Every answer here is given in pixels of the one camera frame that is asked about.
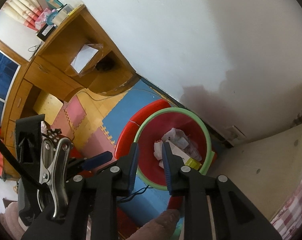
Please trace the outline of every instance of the electrical outlet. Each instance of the electrical outlet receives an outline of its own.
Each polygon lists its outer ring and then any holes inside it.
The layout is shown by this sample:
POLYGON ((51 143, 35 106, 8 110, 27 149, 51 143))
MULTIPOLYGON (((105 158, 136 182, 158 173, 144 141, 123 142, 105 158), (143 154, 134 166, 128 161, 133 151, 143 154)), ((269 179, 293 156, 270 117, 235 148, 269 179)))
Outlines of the electrical outlet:
POLYGON ((246 138, 246 136, 235 125, 226 128, 226 130, 229 132, 229 136, 227 138, 229 141, 234 139, 243 140, 246 138))

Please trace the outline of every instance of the green rim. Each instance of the green rim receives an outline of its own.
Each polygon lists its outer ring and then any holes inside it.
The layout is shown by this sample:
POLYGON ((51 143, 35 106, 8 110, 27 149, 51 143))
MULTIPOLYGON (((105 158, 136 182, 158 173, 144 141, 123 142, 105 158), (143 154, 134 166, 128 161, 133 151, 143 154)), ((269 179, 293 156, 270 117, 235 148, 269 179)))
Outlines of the green rim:
MULTIPOLYGON (((211 165, 213 156, 214 156, 214 152, 212 152, 212 148, 211 148, 211 138, 209 135, 209 131, 207 130, 205 124, 202 122, 202 120, 194 113, 192 113, 189 110, 183 109, 183 108, 178 108, 178 107, 169 107, 169 108, 165 108, 165 109, 161 109, 157 112, 155 112, 154 114, 150 115, 140 126, 135 138, 134 138, 134 142, 138 142, 139 137, 143 131, 143 129, 145 128, 145 126, 155 117, 157 117, 160 114, 164 114, 164 113, 172 113, 172 112, 176 112, 176 113, 181 113, 181 114, 185 114, 187 116, 189 116, 190 118, 192 118, 194 121, 197 122, 197 124, 201 127, 205 139, 207 141, 207 154, 205 157, 205 161, 203 163, 203 166, 201 167, 201 169, 199 170, 199 172, 202 175, 205 175, 211 165)), ((137 174, 140 177, 140 179, 142 179, 142 181, 144 183, 146 183, 147 185, 150 185, 153 188, 159 189, 159 190, 168 190, 166 186, 162 186, 159 184, 156 184, 152 181, 150 181, 146 176, 144 176, 144 174, 142 173, 142 171, 140 170, 140 168, 138 167, 137 170, 137 174)))

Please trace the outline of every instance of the checkered fabric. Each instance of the checkered fabric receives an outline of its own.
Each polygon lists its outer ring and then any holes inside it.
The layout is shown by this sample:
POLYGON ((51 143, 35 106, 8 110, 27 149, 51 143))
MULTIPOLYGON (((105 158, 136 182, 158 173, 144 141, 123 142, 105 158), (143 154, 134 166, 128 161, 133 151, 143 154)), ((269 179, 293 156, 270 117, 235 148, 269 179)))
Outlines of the checkered fabric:
POLYGON ((271 221, 284 240, 289 240, 302 225, 302 180, 285 203, 281 211, 271 221))

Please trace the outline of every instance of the floral curtain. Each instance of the floral curtain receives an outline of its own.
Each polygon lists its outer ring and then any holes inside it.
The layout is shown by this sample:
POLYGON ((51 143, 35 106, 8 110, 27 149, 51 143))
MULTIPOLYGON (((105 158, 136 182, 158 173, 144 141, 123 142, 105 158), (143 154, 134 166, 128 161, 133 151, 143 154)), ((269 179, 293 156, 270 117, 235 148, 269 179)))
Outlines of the floral curtain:
POLYGON ((43 12, 37 0, 7 0, 2 10, 16 21, 36 31, 35 21, 43 12))

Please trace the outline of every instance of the yellow object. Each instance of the yellow object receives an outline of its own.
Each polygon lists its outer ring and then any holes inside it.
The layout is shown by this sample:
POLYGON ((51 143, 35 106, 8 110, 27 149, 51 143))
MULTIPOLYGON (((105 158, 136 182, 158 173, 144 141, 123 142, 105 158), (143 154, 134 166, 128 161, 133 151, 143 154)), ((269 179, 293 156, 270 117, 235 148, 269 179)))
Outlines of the yellow object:
POLYGON ((52 125, 63 105, 58 98, 42 90, 33 109, 37 114, 45 114, 45 121, 52 125))

